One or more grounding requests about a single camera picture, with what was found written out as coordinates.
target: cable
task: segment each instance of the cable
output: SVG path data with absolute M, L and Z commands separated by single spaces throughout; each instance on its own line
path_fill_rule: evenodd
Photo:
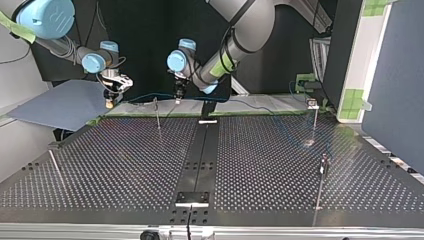
M 120 57 L 119 59 L 118 59 L 118 63 L 117 64 L 115 64 L 115 65 L 112 65 L 112 66 L 109 66 L 108 68 L 117 68 L 117 67 L 119 67 L 119 66 L 121 66 L 122 64 L 124 64 L 125 63 L 125 61 L 127 61 L 127 57 Z
M 231 56 L 229 47 L 228 47 L 228 40 L 230 39 L 232 33 L 234 31 L 233 26 L 229 26 L 227 30 L 225 31 L 225 34 L 221 40 L 221 46 L 219 48 L 219 60 L 221 61 L 221 65 L 224 68 L 224 70 L 230 74 L 231 76 L 234 76 L 233 73 L 237 71 L 237 64 L 234 62 L 233 57 Z M 228 60 L 231 63 L 232 70 L 227 68 L 227 65 L 224 61 L 224 52 L 228 57 Z M 223 78 L 218 84 L 221 84 L 223 81 L 225 81 L 225 78 Z
M 169 97 L 169 98 L 171 98 L 171 99 L 173 99 L 173 98 L 174 98 L 174 96 L 173 96 L 173 95 L 170 95 L 170 94 L 150 93 L 150 94 L 146 94 L 146 95 L 143 95 L 143 96 L 137 97 L 137 98 L 135 98 L 135 99 L 132 99 L 132 100 L 128 101 L 128 103 L 133 102 L 133 101 L 136 101 L 136 100 L 138 100 L 138 99 L 147 98 L 147 97 L 150 97 L 150 96 L 162 96 L 162 97 Z M 247 102 L 244 102 L 244 101 L 242 101 L 242 100 L 237 100 L 237 99 L 230 99 L 230 100 L 228 100 L 228 99 L 224 99 L 224 98 L 209 98 L 209 97 L 193 97 L 193 98 L 188 98 L 188 99 L 192 99 L 192 100 L 201 100 L 201 101 L 215 101 L 215 102 L 227 102 L 227 101 L 228 101 L 228 102 L 238 102 L 238 103 L 242 103 L 242 104 L 244 104 L 244 105 L 246 105 L 246 106 L 248 106 L 248 107 L 250 107 L 250 108 L 252 108 L 252 109 L 265 110 L 265 111 L 267 111 L 268 113 L 270 113 L 270 115 L 271 115 L 271 116 L 273 117 L 273 119 L 274 119 L 274 122 L 276 122 L 277 126 L 278 126 L 278 125 L 280 125 L 280 126 L 281 126 L 281 128 L 279 128 L 279 129 L 282 129 L 282 130 L 283 130 L 284 135 L 286 135 L 286 136 L 287 136 L 287 139 L 289 140 L 289 142 L 290 142 L 291 144 L 293 144 L 293 145 L 294 145 L 294 146 L 296 146 L 296 147 L 301 147 L 301 148 L 304 148 L 304 149 L 306 149 L 306 150 L 308 150 L 308 151 L 312 151 L 312 152 L 313 152 L 315 155 L 317 155 L 318 157 L 321 157 L 321 156 L 322 156 L 322 153 L 317 152 L 317 150 L 315 150 L 315 149 L 313 149 L 313 148 L 310 148 L 310 147 L 304 146 L 304 143 L 302 143 L 302 142 L 300 142 L 300 141 L 298 141 L 298 140 L 294 139 L 294 138 L 292 137 L 292 135 L 290 134 L 289 130 L 287 129 L 287 127 L 285 126 L 285 124 L 283 123 L 283 121 L 279 118 L 278 114 L 277 114 L 277 113 L 275 113 L 275 112 L 273 112 L 272 110 L 270 110 L 270 109 L 269 109 L 269 108 L 267 108 L 267 107 L 255 107 L 255 106 L 253 106 L 253 105 L 251 105 L 251 104 L 249 104 L 249 103 L 247 103 Z M 315 130 L 313 130 L 313 131 L 314 131 L 315 133 L 317 133 L 318 135 L 324 136 L 323 134 L 319 133 L 318 131 L 315 131 Z M 327 141 L 327 143 L 326 143 L 326 144 L 327 144 L 327 145 L 326 145 L 326 151 L 327 151 L 328 155 L 329 155 L 329 156 L 333 156 L 333 155 L 331 154 L 331 150 L 329 149 L 329 142 Z
M 114 93 L 114 94 L 121 94 L 121 93 L 123 93 L 123 92 L 115 92 L 115 91 L 113 91 L 112 89 L 110 89 L 110 88 L 108 88 L 104 83 L 103 83 L 103 81 L 99 78 L 99 74 L 97 73 L 96 74 L 96 79 L 97 79 L 97 81 L 103 86 L 103 88 L 104 89 L 106 89 L 107 91 L 109 91 L 110 93 Z
M 77 34 L 78 34 L 78 41 L 79 41 L 78 43 L 82 44 L 81 31 L 80 31 L 80 28 L 78 25 L 78 19 L 76 16 L 75 16 L 75 27 L 77 29 Z
M 104 30 L 106 30 L 106 26 L 105 26 L 105 24 L 104 24 L 104 22 L 103 22 L 103 20 L 102 20 L 102 17 L 101 16 L 103 16 L 103 14 L 101 13 L 101 9 L 100 9 L 100 7 L 99 7 L 99 1 L 97 1 L 97 19 L 99 20 L 99 23 L 100 23 L 100 25 L 102 26 L 102 28 L 104 29 Z
M 51 54 L 55 55 L 58 58 L 69 58 L 72 57 L 72 62 L 74 65 L 77 64 L 77 55 L 78 55 L 78 48 L 74 41 L 72 41 L 68 36 L 63 37 L 63 39 L 66 41 L 66 44 L 68 45 L 68 51 L 64 54 L 58 54 L 54 51 L 50 51 Z
M 18 61 L 20 61 L 20 60 L 22 60 L 22 59 L 26 58 L 26 57 L 29 55 L 29 53 L 30 53 L 30 52 L 31 52 L 31 46 L 30 46 L 30 45 L 28 45 L 28 50 L 27 50 L 27 52 L 25 53 L 25 55 L 23 55 L 23 56 L 22 56 L 22 57 L 20 57 L 20 58 L 14 59 L 14 60 L 0 62 L 0 65 L 1 65 L 1 64 L 8 64 L 8 63 L 18 62 Z
M 292 83 L 294 83 L 294 84 L 295 84 L 295 87 L 296 87 L 296 82 L 294 82 L 294 81 L 289 82 L 289 90 L 290 90 L 290 95 L 292 96 L 292 98 L 293 98 L 294 100 L 298 101 L 298 102 L 306 103 L 306 90 L 305 90 L 305 88 L 303 88 L 303 89 L 304 89 L 303 94 L 304 94 L 304 96 L 305 96 L 305 100 L 304 100 L 304 101 L 299 100 L 299 99 L 297 99 L 297 98 L 296 98 L 296 96 L 293 94 L 293 91 L 292 91 L 292 89 L 291 89 L 291 85 L 292 85 Z
M 134 99 L 128 100 L 125 103 L 135 102 L 135 101 L 137 101 L 139 99 L 144 99 L 144 98 L 148 98 L 148 97 L 166 97 L 166 98 L 169 98 L 169 99 L 173 99 L 174 98 L 174 95 L 166 94 L 166 93 L 149 93 L 149 94 L 146 94 L 146 95 L 139 96 L 139 97 L 136 97 Z
M 96 20 L 96 17 L 97 17 L 97 4 L 98 4 L 98 2 L 99 2 L 99 0 L 96 0 L 96 6 L 94 6 L 93 18 L 91 19 L 90 30 L 88 31 L 87 38 L 85 39 L 84 47 L 87 47 L 88 40 L 90 40 L 91 32 L 93 31 L 94 21 Z
M 192 211 L 193 207 L 190 207 L 190 213 L 188 215 L 188 220 L 187 220 L 187 240 L 191 240 L 191 231 L 190 231 L 190 221 L 191 221 L 191 211 Z

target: robotic arm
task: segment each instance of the robotic arm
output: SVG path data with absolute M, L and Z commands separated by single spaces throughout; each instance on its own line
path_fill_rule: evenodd
M 96 74 L 105 87 L 106 107 L 113 108 L 120 94 L 133 85 L 118 67 L 125 61 L 119 57 L 115 42 L 103 41 L 99 50 L 76 45 L 66 34 L 74 24 L 75 8 L 71 0 L 2 0 L 0 10 L 12 21 L 34 31 L 36 42 L 53 55 L 81 64 L 88 73 Z
M 206 0 L 229 23 L 219 51 L 204 65 L 196 60 L 196 43 L 181 39 L 179 49 L 173 51 L 167 64 L 176 78 L 176 98 L 185 95 L 185 87 L 192 81 L 206 94 L 212 93 L 219 79 L 235 70 L 248 54 L 262 49 L 271 36 L 275 22 L 275 6 L 270 0 Z

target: black bracket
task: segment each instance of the black bracket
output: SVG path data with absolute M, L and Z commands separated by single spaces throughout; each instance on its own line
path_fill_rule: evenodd
M 213 113 L 216 109 L 217 102 L 214 101 L 205 101 L 202 107 L 202 116 L 200 117 L 201 121 L 214 121 L 213 117 L 210 117 L 209 114 Z

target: black wall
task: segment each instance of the black wall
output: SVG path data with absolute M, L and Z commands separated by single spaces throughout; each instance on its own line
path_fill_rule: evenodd
M 321 0 L 334 17 L 337 0 Z M 82 35 L 91 23 L 95 0 L 75 0 Z M 127 99 L 151 92 L 172 92 L 173 77 L 167 73 L 166 58 L 180 38 L 191 38 L 198 44 L 198 58 L 205 63 L 219 48 L 227 22 L 204 0 L 104 0 L 100 1 L 110 40 L 120 44 L 127 57 L 122 72 L 135 86 Z M 288 83 L 299 73 L 312 72 L 309 39 L 312 26 L 294 9 L 278 6 L 276 25 L 264 49 L 247 57 L 237 72 L 239 81 L 252 93 L 287 93 Z M 90 47 L 106 38 L 97 19 Z M 77 39 L 75 27 L 71 36 Z M 37 58 L 46 80 L 82 77 L 80 67 L 72 67 L 39 50 Z M 51 68 L 50 63 L 60 63 Z
M 338 108 L 352 54 L 363 0 L 343 0 L 337 6 L 331 48 L 328 53 L 324 88 L 330 101 Z

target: white wall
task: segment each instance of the white wall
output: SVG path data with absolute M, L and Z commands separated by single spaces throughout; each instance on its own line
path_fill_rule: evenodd
M 24 56 L 28 45 L 0 25 L 0 63 Z M 41 156 L 54 140 L 52 129 L 4 116 L 19 104 L 48 90 L 34 57 L 0 64 L 0 181 Z

